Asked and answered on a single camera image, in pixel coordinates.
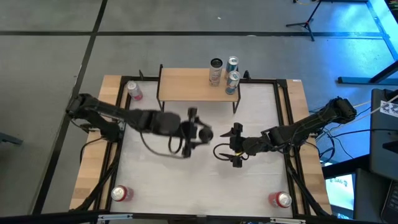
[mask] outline wooden shelf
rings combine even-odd
[[[219,86],[209,84],[209,68],[163,68],[159,83],[160,101],[239,101],[238,90],[226,94],[224,69]]]

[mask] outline pepsi can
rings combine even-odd
[[[223,61],[219,58],[214,58],[210,61],[209,84],[211,86],[218,86],[220,84],[222,66]]]
[[[236,71],[238,69],[239,59],[235,56],[230,56],[228,62],[226,63],[224,78],[227,80],[228,75],[232,71]]]
[[[235,90],[238,87],[239,79],[241,78],[241,74],[237,71],[232,71],[228,75],[228,79],[226,81],[226,89],[225,92],[227,94],[234,94]]]

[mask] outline blue soda can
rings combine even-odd
[[[229,73],[228,79],[226,81],[226,89],[225,89],[225,92],[227,94],[232,95],[235,93],[235,90],[238,87],[240,78],[241,78],[241,74],[239,74],[239,72],[237,72],[237,71],[232,71]]]
[[[236,71],[238,69],[238,63],[239,59],[235,56],[230,56],[227,63],[226,63],[226,68],[225,68],[225,74],[224,78],[225,80],[228,79],[228,75],[232,71]]]

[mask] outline white tabletop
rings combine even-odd
[[[157,82],[138,82],[144,97],[132,101],[131,109],[159,110]],[[214,138],[199,146],[189,159],[177,160],[149,152],[139,133],[126,128],[116,178],[116,185],[134,190],[130,202],[113,202],[112,212],[168,213],[190,215],[227,215],[250,217],[292,217],[291,208],[274,208],[267,197],[272,192],[288,192],[283,155],[260,153],[243,161],[243,168],[219,161],[213,155],[215,145],[229,142],[220,134],[228,132],[234,122],[243,124],[243,136],[260,136],[260,132],[278,126],[274,87],[268,84],[241,84],[241,101],[236,114],[232,103],[166,102],[165,111],[187,119],[188,107],[197,107],[200,119],[211,125]],[[168,138],[144,134],[148,145],[157,152],[169,153]],[[172,149],[179,139],[173,139]],[[218,152],[232,154],[228,146]]]

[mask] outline desk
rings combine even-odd
[[[105,75],[98,99],[115,105],[121,77],[122,76],[119,75]],[[298,121],[309,115],[303,85],[300,80],[287,80],[287,86],[293,119],[294,121]],[[287,121],[287,111],[284,105],[282,88],[279,88],[279,92],[282,103],[282,114],[284,120]],[[123,91],[121,105],[125,104],[126,98],[127,91]],[[98,132],[89,133],[87,141],[99,138],[99,136],[100,134]],[[315,141],[312,139],[309,139],[308,141],[315,143]],[[116,146],[113,144],[113,150],[111,151],[112,153],[114,153],[115,148]],[[98,141],[86,147],[76,180],[70,208],[76,208],[79,206],[91,192],[93,187],[97,184],[103,165],[105,149],[105,141]],[[312,146],[303,145],[300,155],[307,188],[312,193],[315,200],[323,207],[323,209],[328,213],[331,213],[331,208],[326,193],[325,181],[323,179],[322,169],[319,163],[318,151]],[[105,206],[105,201],[108,196],[108,187],[109,186],[107,183],[104,186],[103,196],[99,204],[100,208],[104,208]],[[303,213],[301,193],[297,186],[295,186],[295,192],[298,201],[298,211],[299,213]]]

